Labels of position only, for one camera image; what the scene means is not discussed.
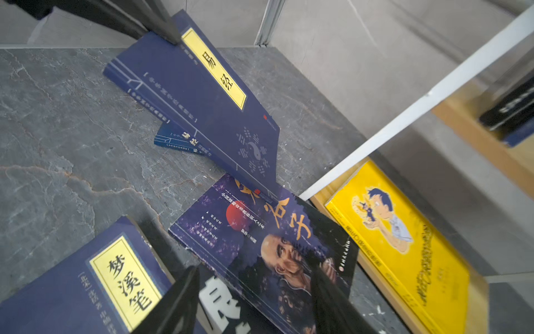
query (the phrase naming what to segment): cartoon boy illustration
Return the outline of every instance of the cartoon boy illustration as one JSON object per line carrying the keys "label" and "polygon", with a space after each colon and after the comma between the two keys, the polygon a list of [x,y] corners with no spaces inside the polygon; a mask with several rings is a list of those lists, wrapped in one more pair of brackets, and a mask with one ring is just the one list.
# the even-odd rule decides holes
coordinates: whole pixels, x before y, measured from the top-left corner
{"label": "cartoon boy illustration", "polygon": [[[364,219],[364,225],[368,229],[378,228],[380,232],[384,235],[384,238],[387,242],[400,253],[406,253],[410,248],[410,243],[413,242],[412,236],[408,231],[408,228],[395,215],[393,210],[393,203],[389,198],[389,195],[378,189],[373,188],[368,191],[368,203],[361,203],[359,199],[355,197],[353,199],[353,209]],[[361,208],[366,212],[358,212],[360,210],[358,205],[354,203],[360,203]],[[380,219],[386,220],[391,225],[391,231],[384,225],[380,219],[375,219],[374,217],[378,216]]]}

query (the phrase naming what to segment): marble surface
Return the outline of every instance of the marble surface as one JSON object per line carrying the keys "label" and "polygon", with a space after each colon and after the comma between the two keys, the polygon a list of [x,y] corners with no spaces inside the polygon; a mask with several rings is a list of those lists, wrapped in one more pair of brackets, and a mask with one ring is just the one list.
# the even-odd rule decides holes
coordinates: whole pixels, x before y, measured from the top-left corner
{"label": "marble surface", "polygon": [[[155,146],[158,120],[101,72],[117,49],[0,50],[0,300],[121,215],[176,276],[197,263],[167,228],[223,171]],[[274,48],[221,49],[281,128],[278,182],[300,193],[365,138]],[[363,271],[351,301],[408,333]]]}

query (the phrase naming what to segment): wooden shelf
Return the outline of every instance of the wooden shelf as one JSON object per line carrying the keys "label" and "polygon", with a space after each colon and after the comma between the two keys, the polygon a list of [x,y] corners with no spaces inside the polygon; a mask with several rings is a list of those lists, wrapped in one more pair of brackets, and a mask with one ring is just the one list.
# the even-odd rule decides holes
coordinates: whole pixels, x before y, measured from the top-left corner
{"label": "wooden shelf", "polygon": [[507,147],[478,122],[489,106],[489,99],[466,86],[437,105],[433,113],[534,199],[534,136],[514,148]]}

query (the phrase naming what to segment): bald man illustration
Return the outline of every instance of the bald man illustration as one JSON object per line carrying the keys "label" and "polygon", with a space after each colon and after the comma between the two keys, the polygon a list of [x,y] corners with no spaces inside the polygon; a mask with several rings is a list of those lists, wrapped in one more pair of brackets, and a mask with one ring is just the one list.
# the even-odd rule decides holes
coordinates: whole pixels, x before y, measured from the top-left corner
{"label": "bald man illustration", "polygon": [[[263,261],[273,272],[293,289],[304,289],[311,293],[311,270],[299,251],[282,237],[269,234],[262,242],[261,254]],[[321,269],[332,283],[336,282],[334,261],[329,258],[321,263]]]}
{"label": "bald man illustration", "polygon": [[[280,277],[278,309],[280,315],[302,334],[316,332],[311,299],[311,270],[299,251],[282,237],[269,234],[262,242],[265,265]],[[320,264],[323,272],[336,283],[332,258]]]}

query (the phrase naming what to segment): yellow title label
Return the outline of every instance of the yellow title label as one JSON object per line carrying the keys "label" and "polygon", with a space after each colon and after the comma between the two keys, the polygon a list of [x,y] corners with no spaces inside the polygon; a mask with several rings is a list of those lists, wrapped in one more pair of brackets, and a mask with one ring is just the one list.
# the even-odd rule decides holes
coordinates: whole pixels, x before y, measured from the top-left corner
{"label": "yellow title label", "polygon": [[217,58],[215,58],[215,55],[209,50],[208,46],[204,44],[193,28],[189,28],[189,30],[182,35],[182,39],[185,45],[193,51],[204,67],[211,73],[219,85],[221,85],[228,96],[230,96],[241,110],[243,110],[247,96],[232,79],[230,74],[224,69],[221,63],[219,63]]}
{"label": "yellow title label", "polygon": [[129,331],[135,329],[161,299],[158,288],[124,236],[89,263]]}

